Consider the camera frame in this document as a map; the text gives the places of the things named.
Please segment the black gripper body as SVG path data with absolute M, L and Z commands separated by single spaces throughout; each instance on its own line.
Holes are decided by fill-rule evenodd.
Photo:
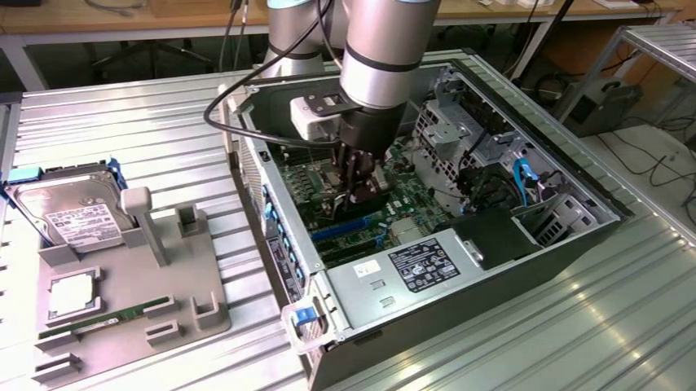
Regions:
M 340 114 L 338 138 L 340 146 L 382 158 L 400 127 L 406 103 L 387 108 L 360 107 Z

